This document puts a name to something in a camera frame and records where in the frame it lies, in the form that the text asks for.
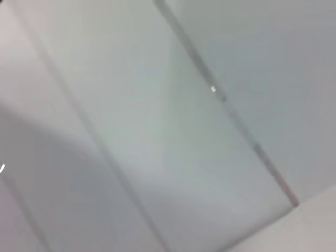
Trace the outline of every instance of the ceiling panel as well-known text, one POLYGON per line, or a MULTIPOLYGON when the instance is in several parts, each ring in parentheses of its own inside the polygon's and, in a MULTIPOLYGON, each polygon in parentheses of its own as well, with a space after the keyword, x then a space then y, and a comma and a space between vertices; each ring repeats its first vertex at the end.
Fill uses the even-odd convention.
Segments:
POLYGON ((0 103, 0 175, 15 185, 13 197, 0 178, 1 251, 50 252, 36 243, 22 202, 53 252, 161 250, 7 3, 0 5, 0 103))
POLYGON ((301 201, 336 181, 331 1, 180 1, 187 34, 301 201))
POLYGON ((173 252, 230 246, 291 209, 152 1, 16 2, 173 252))

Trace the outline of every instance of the ceiling seam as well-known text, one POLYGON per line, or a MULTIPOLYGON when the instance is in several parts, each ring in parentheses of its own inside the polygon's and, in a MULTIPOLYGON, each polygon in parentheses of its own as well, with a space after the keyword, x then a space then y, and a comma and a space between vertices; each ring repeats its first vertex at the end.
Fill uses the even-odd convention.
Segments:
POLYGON ((203 60, 201 54, 196 49, 195 45, 191 41, 188 34, 184 31, 178 18, 174 15, 174 13, 172 12, 172 10, 170 9, 165 0, 154 0, 154 3, 158 8, 159 12, 161 13, 161 15, 169 24, 170 28, 172 29, 172 31, 174 32, 174 34, 176 35, 176 37, 178 38, 184 49, 186 50, 187 54, 194 63, 196 69, 205 80, 206 84, 214 93, 216 99, 220 101, 220 103, 226 110, 236 130, 240 133, 240 135, 243 137, 247 145, 252 149, 255 155, 262 162, 268 173, 278 184, 282 192, 287 196, 288 200, 291 202, 293 207, 297 207, 299 205, 299 200, 296 197, 295 193, 290 188, 283 175, 275 167, 273 161, 271 160, 267 152, 264 150, 262 145, 257 141, 257 139, 252 135, 250 130, 244 124, 242 118, 237 113, 234 106, 228 100, 228 96, 221 88, 220 84, 217 82, 214 74, 203 60))

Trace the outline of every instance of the white ceiling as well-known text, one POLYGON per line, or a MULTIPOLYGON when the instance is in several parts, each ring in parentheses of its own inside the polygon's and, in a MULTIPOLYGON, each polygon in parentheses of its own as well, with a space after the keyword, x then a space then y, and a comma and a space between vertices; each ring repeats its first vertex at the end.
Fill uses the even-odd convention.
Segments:
MULTIPOLYGON (((171 252, 227 248, 292 209, 152 1, 8 4, 0 6, 0 158, 55 251, 163 248, 46 55, 171 252)), ((299 199, 333 184, 332 4, 169 4, 299 199)))

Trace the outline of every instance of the metal strip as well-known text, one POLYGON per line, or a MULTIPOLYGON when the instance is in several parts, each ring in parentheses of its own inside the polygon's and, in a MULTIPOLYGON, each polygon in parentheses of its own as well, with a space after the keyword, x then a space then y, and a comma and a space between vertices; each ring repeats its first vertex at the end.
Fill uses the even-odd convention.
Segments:
POLYGON ((283 193, 288 197, 290 202, 294 207, 299 205, 299 200, 295 196, 294 192, 291 190, 287 182, 281 173, 276 169, 275 165, 272 163, 270 157, 266 153, 266 151, 262 148, 261 144, 253 137, 251 132, 248 130, 246 125, 243 123, 243 120, 236 112, 232 104, 228 101, 226 93, 223 91, 216 78, 214 77, 211 70, 208 68, 206 63, 204 62, 201 54, 197 51, 196 47, 190 40, 189 36, 183 30, 179 20, 174 15, 174 13, 169 8, 168 4, 165 0, 154 0, 155 5, 158 10, 162 14, 162 16, 166 19, 167 23, 170 25, 171 29, 176 34, 177 38, 180 40, 184 49, 190 56, 193 61, 195 67, 200 72, 205 82, 209 85, 212 92, 215 94, 217 99, 223 104, 226 112, 228 113, 233 125, 236 127, 237 131, 243 136, 246 143, 251 147, 254 153, 258 156, 260 161, 265 166, 266 170, 269 174, 274 178, 276 183, 279 185, 283 193))

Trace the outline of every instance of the ceiling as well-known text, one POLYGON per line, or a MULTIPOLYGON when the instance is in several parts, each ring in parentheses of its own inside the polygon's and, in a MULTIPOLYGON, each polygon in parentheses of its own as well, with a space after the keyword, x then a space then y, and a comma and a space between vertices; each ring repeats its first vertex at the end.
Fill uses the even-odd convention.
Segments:
MULTIPOLYGON (((333 185, 335 4, 168 4, 299 201, 333 185)), ((293 209, 150 0, 2 3, 0 102, 52 251, 223 251, 293 209)))

